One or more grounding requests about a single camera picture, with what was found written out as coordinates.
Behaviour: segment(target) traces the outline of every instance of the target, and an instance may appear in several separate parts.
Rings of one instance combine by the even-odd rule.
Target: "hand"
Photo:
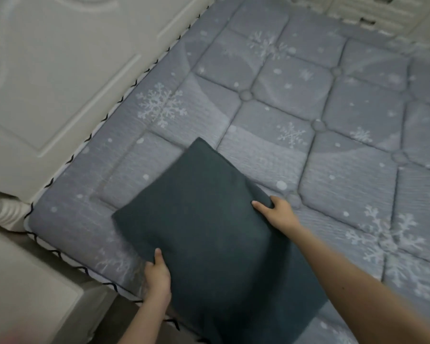
[[[270,198],[274,203],[273,209],[255,200],[252,202],[252,206],[261,212],[271,225],[290,237],[293,231],[302,227],[298,217],[293,213],[292,207],[286,200],[273,195]]]
[[[155,263],[145,263],[145,279],[148,283],[147,297],[167,297],[171,300],[171,273],[167,269],[160,248],[155,249]]]

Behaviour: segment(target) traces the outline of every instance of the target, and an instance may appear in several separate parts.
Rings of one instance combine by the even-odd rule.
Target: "dark green pillow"
[[[138,254],[160,247],[172,305],[212,344],[292,343],[327,301],[299,250],[251,201],[270,198],[198,138],[113,214]]]

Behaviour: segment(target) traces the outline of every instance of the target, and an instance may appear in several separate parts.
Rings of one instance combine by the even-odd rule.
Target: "gray mattress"
[[[48,188],[29,227],[140,295],[143,261],[111,214],[199,136],[430,319],[430,60],[283,0],[217,0]],[[327,304],[299,342],[352,340]]]

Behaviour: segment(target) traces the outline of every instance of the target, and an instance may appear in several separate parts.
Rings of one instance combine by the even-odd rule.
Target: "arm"
[[[430,344],[430,326],[399,297],[303,227],[287,201],[271,200],[273,209],[252,205],[300,249],[360,344]]]
[[[155,264],[146,262],[145,278],[149,286],[146,300],[118,344],[155,344],[167,306],[171,301],[171,275],[162,257],[155,250]]]

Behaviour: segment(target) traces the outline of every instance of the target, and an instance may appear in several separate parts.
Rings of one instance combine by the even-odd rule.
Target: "pillowcase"
[[[162,249],[172,306],[212,344],[292,343],[327,301],[306,260],[251,205],[270,198],[198,138],[113,214],[145,260]]]

